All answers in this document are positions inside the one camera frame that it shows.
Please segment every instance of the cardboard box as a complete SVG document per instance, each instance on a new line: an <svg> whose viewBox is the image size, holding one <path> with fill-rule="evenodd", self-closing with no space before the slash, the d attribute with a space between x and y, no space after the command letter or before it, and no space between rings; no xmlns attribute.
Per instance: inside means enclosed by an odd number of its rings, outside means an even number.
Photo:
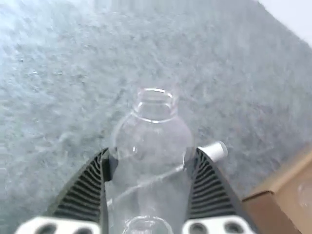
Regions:
<svg viewBox="0 0 312 234"><path fill-rule="evenodd" d="M311 148L282 165L243 200L262 234L312 234L312 212L299 199L299 186L305 181L312 186Z"/></svg>

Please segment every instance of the bottle opening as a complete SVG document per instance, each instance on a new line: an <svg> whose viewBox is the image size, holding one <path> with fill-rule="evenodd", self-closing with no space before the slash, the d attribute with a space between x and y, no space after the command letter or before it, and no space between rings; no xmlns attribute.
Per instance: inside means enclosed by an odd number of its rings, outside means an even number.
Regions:
<svg viewBox="0 0 312 234"><path fill-rule="evenodd" d="M170 120L177 113L177 96L164 89L142 89L138 92L134 113L153 123Z"/></svg>

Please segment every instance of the bottle bottom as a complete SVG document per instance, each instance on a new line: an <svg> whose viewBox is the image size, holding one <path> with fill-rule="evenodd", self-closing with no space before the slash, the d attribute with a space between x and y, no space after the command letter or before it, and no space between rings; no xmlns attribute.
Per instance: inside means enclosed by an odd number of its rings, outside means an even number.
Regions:
<svg viewBox="0 0 312 234"><path fill-rule="evenodd" d="M137 216L126 223L122 234L173 234L171 226L162 218Z"/></svg>

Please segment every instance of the gray carpet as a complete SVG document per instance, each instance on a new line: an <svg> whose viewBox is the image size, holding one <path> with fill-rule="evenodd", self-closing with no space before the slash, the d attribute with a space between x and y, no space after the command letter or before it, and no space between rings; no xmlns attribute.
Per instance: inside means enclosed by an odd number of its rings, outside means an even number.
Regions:
<svg viewBox="0 0 312 234"><path fill-rule="evenodd" d="M311 141L312 51L261 5L126 2L0 1L1 234L107 145L142 80L177 82L198 144L228 146L239 196Z"/></svg>

